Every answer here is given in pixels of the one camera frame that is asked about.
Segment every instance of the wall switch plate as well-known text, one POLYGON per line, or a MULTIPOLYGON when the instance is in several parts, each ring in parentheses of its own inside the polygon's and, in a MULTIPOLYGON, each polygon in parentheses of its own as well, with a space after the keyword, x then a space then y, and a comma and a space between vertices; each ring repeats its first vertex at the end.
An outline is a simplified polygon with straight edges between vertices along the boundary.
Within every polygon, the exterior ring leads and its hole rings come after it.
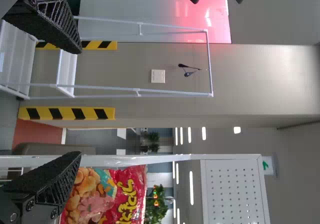
POLYGON ((151 83, 166 83, 166 70, 151 70, 151 83))

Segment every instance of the exit sign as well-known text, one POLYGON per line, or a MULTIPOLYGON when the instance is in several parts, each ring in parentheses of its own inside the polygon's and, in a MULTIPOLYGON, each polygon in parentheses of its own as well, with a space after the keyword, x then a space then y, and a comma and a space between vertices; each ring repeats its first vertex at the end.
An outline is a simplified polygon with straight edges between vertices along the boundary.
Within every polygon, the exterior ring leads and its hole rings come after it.
POLYGON ((263 155, 261 165, 263 166, 264 175, 275 177, 278 176, 278 161, 275 154, 267 156, 263 155))

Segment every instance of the microphone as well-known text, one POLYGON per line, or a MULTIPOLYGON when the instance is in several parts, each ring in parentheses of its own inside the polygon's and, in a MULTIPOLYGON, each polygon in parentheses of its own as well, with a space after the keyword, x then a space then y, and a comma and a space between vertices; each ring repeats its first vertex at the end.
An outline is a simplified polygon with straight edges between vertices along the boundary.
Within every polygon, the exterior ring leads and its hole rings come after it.
POLYGON ((184 70, 184 76, 190 77, 193 73, 195 73, 196 71, 200 71, 200 68, 196 68, 196 67, 192 67, 192 66, 187 66, 185 64, 179 63, 178 67, 182 68, 184 70), (196 69, 195 71, 186 71, 185 68, 192 68, 192 69, 196 69))
POLYGON ((180 68, 192 68, 192 69, 197 69, 197 70, 201 70, 200 68, 196 68, 196 67, 192 67, 192 66, 187 66, 187 65, 185 65, 185 64, 178 64, 178 67, 180 67, 180 68))
POLYGON ((189 72, 186 72, 185 74, 184 74, 184 76, 187 78, 187 77, 190 77, 193 73, 195 73, 196 72, 196 70, 195 71, 189 71, 189 72))

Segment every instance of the red wall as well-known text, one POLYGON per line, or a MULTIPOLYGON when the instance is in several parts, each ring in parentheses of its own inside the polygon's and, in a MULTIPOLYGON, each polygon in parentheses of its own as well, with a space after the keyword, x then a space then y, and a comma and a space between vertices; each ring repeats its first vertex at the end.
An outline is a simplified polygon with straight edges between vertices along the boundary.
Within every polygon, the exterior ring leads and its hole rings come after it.
POLYGON ((25 142, 61 144, 62 128, 17 119, 12 149, 25 142))

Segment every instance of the potted plant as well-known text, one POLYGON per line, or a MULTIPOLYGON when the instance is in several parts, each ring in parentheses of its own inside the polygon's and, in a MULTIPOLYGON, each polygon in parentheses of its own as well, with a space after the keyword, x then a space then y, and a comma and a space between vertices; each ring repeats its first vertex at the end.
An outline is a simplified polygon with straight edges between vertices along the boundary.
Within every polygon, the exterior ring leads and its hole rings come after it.
POLYGON ((145 224, 160 224, 168 211, 165 204, 165 190, 162 185, 154 185, 152 191, 146 197, 145 224))
POLYGON ((152 153, 157 153, 159 151, 159 144, 158 143, 152 143, 151 145, 148 146, 148 149, 152 153))
POLYGON ((149 133, 147 137, 148 137, 149 141, 151 141, 152 143, 156 143, 159 141, 159 133, 158 132, 153 131, 153 132, 149 133))

